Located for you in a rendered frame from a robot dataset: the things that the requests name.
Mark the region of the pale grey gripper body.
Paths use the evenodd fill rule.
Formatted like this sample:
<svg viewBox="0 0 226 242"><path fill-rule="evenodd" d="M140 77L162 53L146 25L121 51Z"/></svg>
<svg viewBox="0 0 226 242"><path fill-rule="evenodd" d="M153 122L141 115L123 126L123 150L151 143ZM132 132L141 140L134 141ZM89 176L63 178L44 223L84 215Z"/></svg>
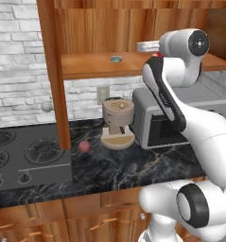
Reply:
<svg viewBox="0 0 226 242"><path fill-rule="evenodd" d="M136 44L136 50L139 53L158 52L160 47L159 41L139 42Z"/></svg>

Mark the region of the wooden cabinet door, round knob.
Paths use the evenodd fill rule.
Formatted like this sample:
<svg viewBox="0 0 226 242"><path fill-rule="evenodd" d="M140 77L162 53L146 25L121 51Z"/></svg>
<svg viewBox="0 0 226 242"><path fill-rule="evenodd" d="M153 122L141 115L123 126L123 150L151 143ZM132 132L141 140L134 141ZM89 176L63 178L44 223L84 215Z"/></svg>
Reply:
<svg viewBox="0 0 226 242"><path fill-rule="evenodd" d="M61 149L71 148L54 0L36 0Z"/></svg>

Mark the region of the grey toaster oven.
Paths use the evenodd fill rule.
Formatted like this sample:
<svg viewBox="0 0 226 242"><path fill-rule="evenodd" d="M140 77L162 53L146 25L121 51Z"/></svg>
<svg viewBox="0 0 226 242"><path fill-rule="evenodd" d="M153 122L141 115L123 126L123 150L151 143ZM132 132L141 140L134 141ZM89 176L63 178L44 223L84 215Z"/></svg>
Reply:
<svg viewBox="0 0 226 242"><path fill-rule="evenodd" d="M220 97L203 84L190 88L174 88L176 96L185 104L199 109L224 114L226 97ZM188 141L175 131L148 88L132 93L134 119L130 127L143 149L185 145Z"/></svg>

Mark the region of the beige coffee machine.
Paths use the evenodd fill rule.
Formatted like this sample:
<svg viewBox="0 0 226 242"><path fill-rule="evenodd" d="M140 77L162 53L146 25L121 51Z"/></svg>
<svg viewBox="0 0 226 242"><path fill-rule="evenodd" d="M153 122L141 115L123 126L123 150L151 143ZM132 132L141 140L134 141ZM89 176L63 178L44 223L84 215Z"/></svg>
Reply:
<svg viewBox="0 0 226 242"><path fill-rule="evenodd" d="M105 121L102 145L114 150L130 147L134 142L134 133L130 130L134 115L133 102L121 97L107 98L102 102L102 113Z"/></svg>

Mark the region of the grey round door knob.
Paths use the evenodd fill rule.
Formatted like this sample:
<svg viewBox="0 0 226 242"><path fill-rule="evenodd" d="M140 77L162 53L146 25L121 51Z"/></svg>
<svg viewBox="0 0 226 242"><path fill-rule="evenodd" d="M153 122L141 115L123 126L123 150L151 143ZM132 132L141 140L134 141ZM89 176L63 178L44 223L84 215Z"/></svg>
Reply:
<svg viewBox="0 0 226 242"><path fill-rule="evenodd" d="M43 104L42 104L42 110L44 112L51 112L54 110L54 106L52 104L51 101L45 101Z"/></svg>

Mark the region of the wooden drawer front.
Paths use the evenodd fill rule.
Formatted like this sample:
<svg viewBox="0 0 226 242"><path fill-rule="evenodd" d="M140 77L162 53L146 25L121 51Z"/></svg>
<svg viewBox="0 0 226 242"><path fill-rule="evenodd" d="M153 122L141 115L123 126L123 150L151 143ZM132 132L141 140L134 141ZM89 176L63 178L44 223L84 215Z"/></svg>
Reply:
<svg viewBox="0 0 226 242"><path fill-rule="evenodd" d="M0 226L35 224L64 219L60 199L0 209Z"/></svg>
<svg viewBox="0 0 226 242"><path fill-rule="evenodd" d="M107 203L120 203L120 202L137 202L140 187L122 189L117 191L104 192L100 194L100 207L104 207Z"/></svg>

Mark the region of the black gas hob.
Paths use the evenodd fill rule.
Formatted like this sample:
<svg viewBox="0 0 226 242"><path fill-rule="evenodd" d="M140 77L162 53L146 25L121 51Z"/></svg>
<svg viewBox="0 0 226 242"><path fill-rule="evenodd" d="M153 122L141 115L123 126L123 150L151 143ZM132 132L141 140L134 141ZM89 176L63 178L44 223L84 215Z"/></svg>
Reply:
<svg viewBox="0 0 226 242"><path fill-rule="evenodd" d="M31 181L20 184L27 172ZM72 180L70 150L62 150L55 124L0 129L0 191Z"/></svg>

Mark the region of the wooden cupboard door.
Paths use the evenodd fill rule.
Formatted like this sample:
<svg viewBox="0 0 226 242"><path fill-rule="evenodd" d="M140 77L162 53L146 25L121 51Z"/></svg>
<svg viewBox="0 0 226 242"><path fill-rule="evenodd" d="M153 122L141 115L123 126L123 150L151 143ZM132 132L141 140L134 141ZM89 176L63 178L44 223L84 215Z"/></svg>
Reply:
<svg viewBox="0 0 226 242"><path fill-rule="evenodd" d="M0 231L0 242L70 242L64 220Z"/></svg>
<svg viewBox="0 0 226 242"><path fill-rule="evenodd" d="M71 242L137 242L147 228L148 214L139 207L68 219Z"/></svg>

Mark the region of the wooden wall cabinet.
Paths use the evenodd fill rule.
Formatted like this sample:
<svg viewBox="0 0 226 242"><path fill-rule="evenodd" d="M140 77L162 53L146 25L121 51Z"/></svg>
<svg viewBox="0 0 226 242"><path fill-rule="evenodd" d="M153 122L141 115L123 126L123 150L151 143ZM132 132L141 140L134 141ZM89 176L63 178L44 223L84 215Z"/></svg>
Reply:
<svg viewBox="0 0 226 242"><path fill-rule="evenodd" d="M213 1L226 0L54 0L63 79L138 75L150 54L137 43L204 29Z"/></svg>

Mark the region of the beige wall outlet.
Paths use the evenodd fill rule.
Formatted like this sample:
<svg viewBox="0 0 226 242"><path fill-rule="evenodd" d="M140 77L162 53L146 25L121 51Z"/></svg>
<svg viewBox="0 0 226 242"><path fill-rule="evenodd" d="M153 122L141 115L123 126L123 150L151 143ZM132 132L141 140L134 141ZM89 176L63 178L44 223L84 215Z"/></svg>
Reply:
<svg viewBox="0 0 226 242"><path fill-rule="evenodd" d="M99 86L96 88L96 98L97 98L98 105L101 105L102 102L109 97L110 97L109 86Z"/></svg>

